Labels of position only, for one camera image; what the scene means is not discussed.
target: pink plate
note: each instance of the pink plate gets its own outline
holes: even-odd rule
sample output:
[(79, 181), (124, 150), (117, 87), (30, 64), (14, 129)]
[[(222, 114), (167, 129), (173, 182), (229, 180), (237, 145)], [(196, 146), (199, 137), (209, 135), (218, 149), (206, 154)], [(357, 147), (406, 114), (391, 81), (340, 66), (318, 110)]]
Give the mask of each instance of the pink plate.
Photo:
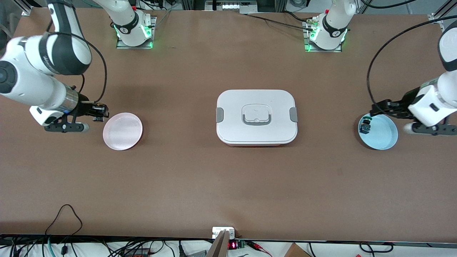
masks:
[(141, 120), (134, 114), (123, 112), (107, 121), (103, 129), (103, 140), (109, 148), (121, 151), (133, 147), (142, 133)]

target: round plate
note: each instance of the round plate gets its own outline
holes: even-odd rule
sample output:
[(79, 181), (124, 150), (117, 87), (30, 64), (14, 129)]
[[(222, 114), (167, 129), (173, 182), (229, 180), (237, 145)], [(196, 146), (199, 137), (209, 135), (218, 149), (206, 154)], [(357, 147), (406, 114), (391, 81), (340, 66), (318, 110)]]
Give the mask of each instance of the round plate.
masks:
[(371, 117), (370, 132), (368, 134), (360, 133), (360, 125), (363, 123), (364, 117), (371, 117), (365, 114), (359, 121), (357, 131), (360, 139), (369, 147), (376, 150), (387, 150), (397, 143), (399, 132), (395, 123), (384, 114)]
[(141, 120), (134, 114), (123, 112), (107, 121), (103, 129), (103, 140), (111, 149), (126, 150), (140, 140), (142, 133)]

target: brown tabletop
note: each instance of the brown tabletop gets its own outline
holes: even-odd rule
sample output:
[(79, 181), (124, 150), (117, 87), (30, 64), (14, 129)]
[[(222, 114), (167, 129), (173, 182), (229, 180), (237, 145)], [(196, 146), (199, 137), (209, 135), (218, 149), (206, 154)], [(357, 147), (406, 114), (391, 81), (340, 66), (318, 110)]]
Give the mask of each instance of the brown tabletop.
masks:
[[(48, 133), (28, 106), (1, 98), (0, 232), (43, 233), (69, 203), (87, 235), (209, 237), (224, 225), (256, 239), (457, 242), (457, 138), (399, 130), (392, 149), (375, 151), (353, 127), (370, 109), (371, 58), (425, 15), (357, 15), (344, 52), (332, 54), (306, 53), (298, 29), (221, 11), (172, 11), (154, 49), (116, 50), (103, 10), (77, 12), (108, 63), (102, 102), (111, 115), (138, 115), (143, 137), (130, 150), (111, 150), (104, 124), (88, 117), (80, 119), (88, 133)], [(263, 15), (300, 25), (286, 14)], [(43, 33), (49, 19), (47, 9), (34, 9), (16, 36)], [(440, 34), (427, 25), (385, 49), (372, 74), (378, 101), (398, 100), (444, 71)], [(93, 52), (83, 90), (91, 99), (102, 71)], [(59, 79), (80, 85), (79, 76)], [(228, 89), (290, 92), (296, 139), (264, 148), (221, 142), (215, 107)], [(67, 209), (51, 233), (77, 226)]]

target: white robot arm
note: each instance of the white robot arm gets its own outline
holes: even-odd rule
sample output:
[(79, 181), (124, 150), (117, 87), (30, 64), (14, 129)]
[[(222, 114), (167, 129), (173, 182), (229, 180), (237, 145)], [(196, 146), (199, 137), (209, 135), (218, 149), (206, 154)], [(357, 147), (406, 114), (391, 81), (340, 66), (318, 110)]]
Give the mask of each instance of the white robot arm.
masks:
[(347, 26), (355, 13), (354, 0), (332, 0), (329, 11), (317, 16), (318, 22), (309, 40), (324, 50), (337, 48), (344, 40)]
[(53, 75), (80, 75), (92, 56), (83, 38), (74, 6), (68, 0), (48, 0), (55, 31), (42, 36), (16, 37), (0, 59), (0, 95), (30, 105), (30, 113), (47, 131), (81, 132), (86, 124), (69, 125), (67, 115), (108, 117), (108, 108), (76, 92)]
[(128, 0), (94, 0), (108, 13), (117, 36), (128, 46), (143, 44), (152, 37), (151, 15), (133, 10)]
[[(414, 120), (404, 127), (407, 133), (457, 135), (457, 126), (448, 124), (448, 116), (457, 111), (457, 21), (441, 35), (438, 52), (446, 69), (442, 75), (409, 92), (400, 101), (378, 102), (379, 108), (397, 116)], [(382, 114), (375, 105), (372, 116)]]

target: light blue plate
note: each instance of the light blue plate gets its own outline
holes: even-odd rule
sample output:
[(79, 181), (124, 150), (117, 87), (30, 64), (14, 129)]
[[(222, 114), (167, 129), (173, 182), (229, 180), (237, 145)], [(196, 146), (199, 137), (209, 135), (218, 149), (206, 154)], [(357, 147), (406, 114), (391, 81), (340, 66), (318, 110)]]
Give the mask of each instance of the light blue plate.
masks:
[(371, 117), (371, 115), (368, 113), (360, 119), (357, 131), (366, 145), (376, 150), (387, 150), (397, 143), (399, 132), (389, 117), (384, 114), (372, 117), (368, 134), (360, 133), (360, 125), (364, 117)]

